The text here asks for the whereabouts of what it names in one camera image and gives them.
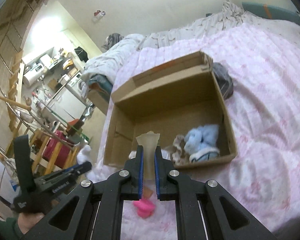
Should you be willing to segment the person left hand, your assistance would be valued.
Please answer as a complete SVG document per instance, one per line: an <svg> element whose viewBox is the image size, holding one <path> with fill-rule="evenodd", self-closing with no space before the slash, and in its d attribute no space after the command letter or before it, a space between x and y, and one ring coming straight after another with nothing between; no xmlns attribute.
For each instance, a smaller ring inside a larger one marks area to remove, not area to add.
<svg viewBox="0 0 300 240"><path fill-rule="evenodd" d="M18 216L17 224L24 235L30 229L32 229L42 218L44 217L43 213L20 213Z"/></svg>

